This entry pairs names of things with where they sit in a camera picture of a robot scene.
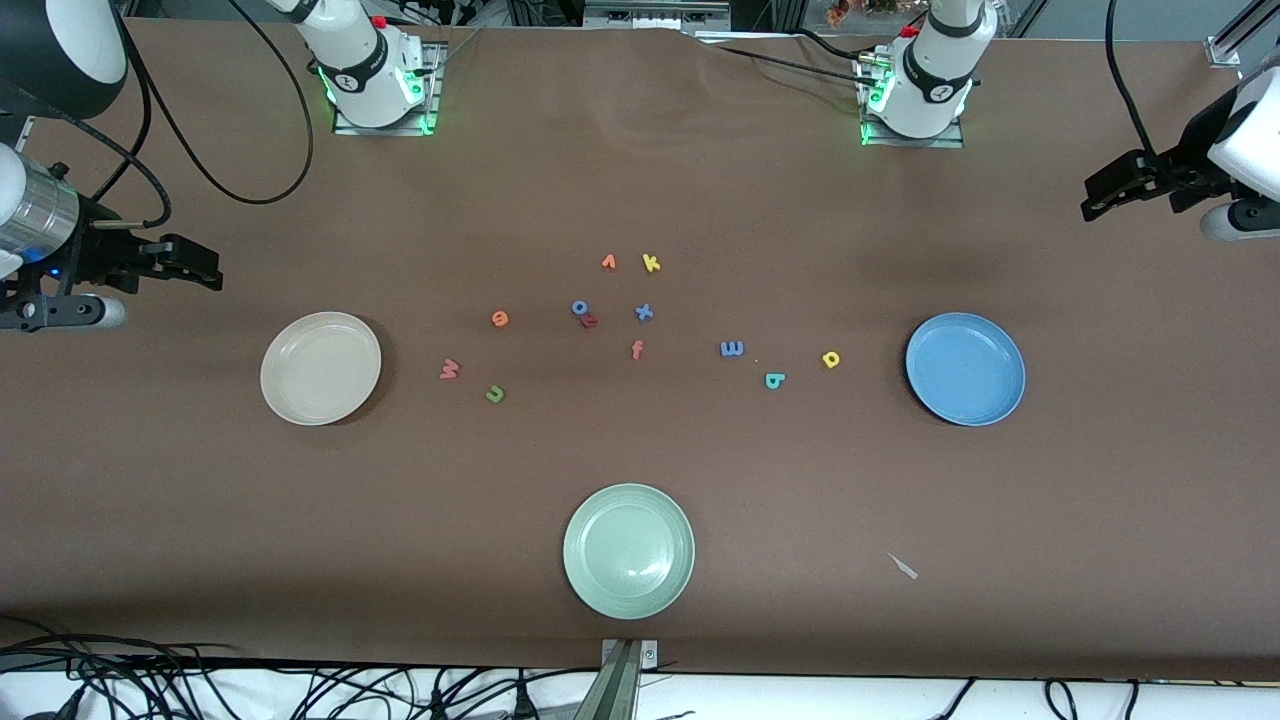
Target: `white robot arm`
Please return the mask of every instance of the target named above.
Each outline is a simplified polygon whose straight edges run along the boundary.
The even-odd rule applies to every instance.
[[[1280,56],[1201,110],[1178,143],[1149,158],[1130,150],[1084,182],[1085,222],[1132,202],[1169,195],[1174,213],[1210,197],[1230,202],[1201,219],[1210,240],[1280,237]]]
[[[385,22],[374,26],[360,0],[268,0],[293,22],[320,64],[338,110],[379,128],[425,100],[422,41]]]
[[[964,111],[973,70],[996,35],[991,0],[933,0],[924,27],[877,49],[888,56],[883,87],[867,109],[893,132],[934,137]]]

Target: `cable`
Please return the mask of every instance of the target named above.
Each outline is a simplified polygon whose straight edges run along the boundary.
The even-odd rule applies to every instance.
[[[147,88],[147,83],[143,82],[142,74],[138,70],[142,64],[142,56],[138,55],[138,47],[133,44],[133,38],[129,37],[128,33],[122,33],[122,36],[124,38],[124,53],[128,55],[129,64],[133,65],[133,76],[138,82],[138,94],[142,95],[142,123],[138,126],[138,135],[133,138],[133,145],[129,147],[129,152],[137,155],[142,151],[142,145],[147,141],[147,133],[151,131],[151,91]],[[90,200],[93,202],[101,200],[104,195],[115,187],[116,181],[120,179],[124,170],[128,168],[128,160],[122,160],[120,164],[115,167],[115,170],[113,170],[111,174],[102,181],[102,184],[93,191]]]
[[[18,95],[22,95],[28,101],[35,102],[40,108],[44,108],[45,113],[55,118],[67,120],[68,123],[76,126],[77,129],[92,137],[93,140],[101,142],[102,145],[110,147],[111,151],[123,158],[124,161],[137,168],[138,172],[142,173],[142,177],[147,178],[147,182],[151,183],[151,187],[156,191],[156,195],[160,197],[160,205],[161,205],[160,215],[154,220],[143,220],[142,227],[156,228],[169,222],[169,218],[173,217],[173,201],[169,199],[169,192],[164,188],[164,184],[160,183],[160,178],[157,178],[155,173],[151,172],[151,168],[143,165],[142,160],[138,160],[137,156],[133,155],[133,152],[129,152],[124,147],[120,147],[120,143],[102,135],[84,120],[74,118],[68,113],[63,111],[60,108],[55,108],[54,105],[45,102],[42,99],[32,95],[31,92],[27,92],[27,88],[13,82],[8,77],[0,76],[0,82],[9,86],[12,90],[17,91]]]
[[[338,715],[340,715],[343,710],[347,710],[348,707],[352,707],[355,705],[358,705],[360,702],[370,701],[370,700],[380,700],[380,701],[385,702],[387,703],[387,716],[390,717],[390,715],[392,715],[392,703],[390,703],[389,700],[387,700],[387,697],[383,697],[383,696],[365,697],[364,701],[361,701],[361,697],[364,697],[366,694],[372,694],[374,685],[376,685],[379,683],[385,683],[387,680],[389,680],[389,679],[392,679],[396,675],[399,675],[402,673],[408,673],[408,667],[397,667],[396,670],[392,670],[390,673],[383,675],[381,678],[378,678],[372,683],[369,683],[367,685],[365,685],[364,688],[361,688],[360,692],[356,692],[349,698],[347,698],[347,701],[344,703],[342,703],[342,705],[334,707],[332,711],[329,711],[328,717],[332,720],[332,719],[337,717]]]
[[[165,104],[164,96],[160,95],[160,88],[156,87],[155,81],[151,78],[151,73],[146,69],[146,64],[141,61],[141,55],[138,56],[140,60],[138,74],[142,76],[143,81],[147,83],[147,87],[151,88],[151,94],[155,95],[156,105],[160,106],[160,113],[164,115],[165,122],[168,122],[169,127],[173,129],[173,135],[178,138],[178,143],[182,145],[182,149],[187,152],[187,158],[191,159],[192,164],[196,165],[196,169],[200,170],[200,174],[204,176],[210,184],[212,184],[219,192],[221,192],[227,197],[230,197],[232,200],[236,200],[237,202],[243,202],[244,205],[270,205],[273,202],[279,202],[280,200],[284,200],[289,195],[293,195],[293,191],[302,184],[302,181],[306,179],[307,173],[311,172],[311,160],[315,156],[315,131],[311,128],[311,110],[307,108],[307,99],[306,95],[302,92],[302,85],[298,83],[298,78],[296,74],[293,74],[293,68],[289,67],[288,60],[285,60],[284,55],[280,54],[280,49],[276,47],[274,42],[271,42],[271,38],[268,37],[265,32],[262,32],[262,28],[259,27],[256,22],[253,22],[253,18],[251,18],[250,14],[246,13],[244,9],[241,8],[241,5],[236,0],[227,0],[227,3],[237,13],[239,13],[242,18],[244,18],[244,20],[250,24],[250,27],[253,28],[253,32],[256,32],[257,36],[262,38],[262,42],[266,44],[268,49],[271,50],[271,54],[275,55],[275,59],[279,60],[280,67],[284,68],[284,72],[288,73],[289,76],[289,82],[293,83],[293,91],[298,96],[298,105],[302,108],[303,124],[306,126],[306,132],[307,132],[307,158],[302,163],[302,169],[298,172],[298,177],[294,178],[293,182],[289,183],[287,188],[270,197],[246,197],[243,195],[238,195],[230,191],[227,186],[219,182],[218,178],[212,176],[212,173],[209,172],[209,168],[205,167],[204,161],[201,161],[200,156],[196,155],[196,151],[191,147],[191,142],[187,141],[187,136],[183,135],[182,128],[178,127],[178,122],[174,119],[173,113],[169,111],[169,106],[168,104]],[[123,24],[120,27],[124,36],[128,37],[129,33],[128,29],[124,28]]]
[[[1070,717],[1062,715],[1062,711],[1057,708],[1057,703],[1053,701],[1053,685],[1061,687],[1066,694],[1066,706],[1071,711]],[[1066,683],[1062,680],[1044,680],[1044,702],[1048,703],[1048,708],[1053,711],[1053,715],[1057,715],[1057,720],[1080,719],[1079,714],[1075,712],[1075,696],[1071,694],[1071,688],[1066,687]]]
[[[1133,129],[1138,131],[1138,141],[1142,142],[1143,151],[1155,158],[1156,150],[1151,145],[1151,136],[1147,135],[1147,126],[1142,123],[1142,117],[1138,114],[1138,105],[1133,101],[1133,95],[1129,94],[1129,86],[1125,85],[1124,78],[1120,76],[1120,65],[1116,63],[1117,3],[1119,0],[1110,0],[1107,3],[1107,26],[1106,35],[1103,36],[1103,46],[1107,53],[1107,68],[1111,70],[1111,79],[1115,82],[1116,90],[1120,92],[1120,99],[1124,100],[1124,108],[1129,111],[1129,120],[1133,123]]]
[[[110,716],[118,717],[118,711],[131,720],[150,720],[164,717],[165,720],[201,720],[205,714],[200,707],[197,694],[191,684],[189,674],[183,666],[183,661],[195,661],[198,675],[209,684],[210,691],[218,697],[232,719],[239,715],[227,702],[221,691],[209,676],[209,670],[204,666],[200,655],[200,644],[161,644],[137,638],[120,638],[102,634],[61,634],[40,623],[0,614],[0,620],[17,623],[44,633],[41,637],[15,642],[0,648],[0,656],[37,656],[63,659],[67,664],[68,679],[81,679],[83,687],[93,691],[108,700]],[[125,646],[142,648],[156,656],[136,659],[129,656],[111,655],[102,656],[92,652],[90,643],[108,643],[111,646]],[[38,665],[47,665],[46,660]],[[0,673],[15,671],[29,665],[8,667]],[[115,693],[110,692],[108,680],[125,680],[134,685],[146,701],[146,711],[133,712],[124,705]],[[166,696],[172,694],[178,707],[172,707]]]
[[[516,685],[516,707],[511,711],[512,720],[543,720],[534,700],[529,697],[529,683],[525,682],[524,667],[516,673],[516,679],[520,680],[520,684]]]
[[[532,675],[530,678],[525,678],[524,680],[520,680],[520,679],[516,679],[516,678],[507,678],[506,680],[499,680],[499,682],[489,685],[488,688],[484,688],[481,691],[476,691],[475,693],[471,693],[467,697],[461,697],[461,698],[456,700],[454,703],[461,705],[461,703],[467,702],[468,700],[472,700],[472,698],[475,698],[477,696],[481,696],[484,693],[489,693],[485,697],[480,698],[480,701],[472,703],[470,707],[467,707],[466,710],[463,710],[462,712],[460,712],[458,715],[454,715],[452,720],[463,720],[467,715],[471,715],[472,712],[475,712],[476,708],[479,708],[484,703],[489,702],[490,700],[493,700],[493,698],[495,698],[495,697],[498,697],[498,696],[500,696],[503,693],[507,693],[507,692],[515,689],[517,685],[527,685],[529,683],[532,683],[532,682],[536,682],[536,680],[541,680],[544,678],[554,678],[557,675],[568,675],[570,673],[598,673],[599,670],[600,670],[599,667],[567,667],[564,670],[552,670],[550,673],[543,673],[541,675]],[[498,685],[507,685],[507,687],[503,687],[503,688],[498,689]]]
[[[928,10],[924,10],[919,15],[915,15],[915,18],[911,19],[911,22],[906,23],[905,27],[911,27],[915,23],[923,20],[924,15],[927,15],[928,13],[929,13]],[[876,50],[876,45],[868,45],[867,47],[863,47],[861,50],[852,50],[852,51],[850,51],[850,50],[841,50],[840,47],[836,47],[835,45],[827,42],[827,38],[822,37],[817,32],[813,32],[812,29],[803,28],[803,27],[797,27],[797,28],[788,29],[788,31],[785,31],[785,32],[786,32],[786,35],[803,35],[804,37],[808,37],[809,40],[817,42],[818,46],[822,47],[823,50],[826,50],[827,53],[831,53],[832,55],[835,55],[837,58],[844,58],[846,60],[856,60],[858,56],[861,55],[863,53],[870,53],[872,50]]]
[[[1211,191],[1203,187],[1196,187],[1188,182],[1183,182],[1172,170],[1165,164],[1165,160],[1156,152],[1155,146],[1151,143],[1151,136],[1147,135],[1147,126],[1142,122],[1142,115],[1138,113],[1138,105],[1133,100],[1133,95],[1129,92],[1129,86],[1125,85],[1124,77],[1120,74],[1120,65],[1116,63],[1116,4],[1119,0],[1110,0],[1107,3],[1107,23],[1106,33],[1103,36],[1103,49],[1107,54],[1107,69],[1111,70],[1111,81],[1115,82],[1116,91],[1120,92],[1120,100],[1124,101],[1124,108],[1129,113],[1129,122],[1133,123],[1133,129],[1138,133],[1138,142],[1142,143],[1142,151],[1147,155],[1147,161],[1155,170],[1165,176],[1166,179],[1171,181],[1180,190],[1187,192],[1194,192],[1199,195],[1212,195]]]
[[[951,698],[951,705],[948,705],[947,708],[942,711],[942,715],[933,717],[933,720],[951,720],[951,716],[956,714],[956,708],[960,707],[960,701],[964,700],[964,696],[969,694],[969,689],[973,688],[973,684],[977,682],[978,678],[969,678],[968,680],[965,680],[964,687],[960,688],[960,692],[957,692],[956,696]]]
[[[846,60],[856,60],[858,59],[858,53],[864,53],[864,50],[859,50],[858,53],[850,53],[847,50],[841,50],[840,47],[836,47],[835,45],[827,42],[817,32],[813,32],[812,29],[803,28],[803,27],[797,27],[795,29],[788,29],[787,35],[803,35],[803,36],[808,37],[809,40],[817,42],[818,46],[822,47],[823,50],[826,50],[827,53],[831,53],[832,55],[835,55],[837,58],[844,58]]]
[[[470,683],[471,680],[479,678],[483,673],[485,673],[485,670],[481,669],[472,670],[465,678],[449,685],[448,689],[444,691],[444,703],[452,705],[454,698],[458,697],[458,693],[462,692],[462,688],[465,688],[467,683]]]
[[[1133,685],[1133,692],[1129,693],[1129,705],[1124,708],[1124,720],[1133,720],[1133,706],[1138,705],[1138,680],[1129,680]]]
[[[735,55],[742,55],[744,58],[755,58],[756,60],[764,60],[765,63],[773,63],[776,65],[783,65],[787,68],[795,68],[797,70],[804,70],[806,73],[815,73],[819,76],[828,76],[840,79],[847,79],[858,85],[874,85],[876,81],[872,78],[856,77],[847,73],[837,73],[832,70],[824,70],[822,68],[814,68],[813,65],[801,65],[800,63],[792,63],[791,60],[782,60],[780,58],[771,58],[768,55],[759,55],[756,53],[748,53],[746,50],[739,50],[737,47],[724,47],[723,45],[717,45],[721,50],[726,53],[732,53]]]

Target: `metal bracket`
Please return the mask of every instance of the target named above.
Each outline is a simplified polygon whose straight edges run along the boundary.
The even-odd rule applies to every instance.
[[[1215,68],[1234,68],[1240,64],[1240,49],[1256,37],[1280,13],[1280,0],[1251,0],[1229,23],[1204,41],[1204,54]]]
[[[605,660],[573,720],[632,720],[640,694],[641,662],[658,661],[654,641],[604,641]],[[643,646],[654,643],[645,652]]]
[[[604,641],[600,643],[600,665],[609,661],[609,652],[613,646],[622,641]],[[658,667],[658,641],[640,641],[640,669],[654,670]]]
[[[1204,38],[1204,55],[1208,56],[1208,64],[1215,68],[1235,68],[1240,64],[1240,54],[1235,50],[1229,53],[1222,53],[1219,49],[1217,38],[1212,35]]]

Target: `table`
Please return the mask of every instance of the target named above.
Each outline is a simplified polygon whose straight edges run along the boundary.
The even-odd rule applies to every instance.
[[[300,115],[251,31],[131,27],[212,170],[283,187]],[[1194,44],[1119,56],[1161,145],[1234,82]],[[154,128],[166,229],[221,252],[225,291],[143,283],[119,332],[4,338],[0,606],[260,657],[572,666],[643,637],[681,670],[1280,678],[1280,245],[1213,245],[1161,202],[1082,222],[1083,179],[1137,146],[1101,44],[997,41],[980,72],[964,150],[863,147],[840,81],[664,31],[485,31],[434,137],[321,132],[266,208]],[[125,94],[97,126],[136,122]],[[83,191],[114,164],[56,123],[28,151]],[[136,173],[108,201],[156,205]],[[375,328],[383,379],[293,427],[259,364],[328,309]],[[947,425],[905,382],[911,331],[951,310],[1027,359],[997,425]],[[684,597],[636,623],[559,560],[620,482],[698,539]]]

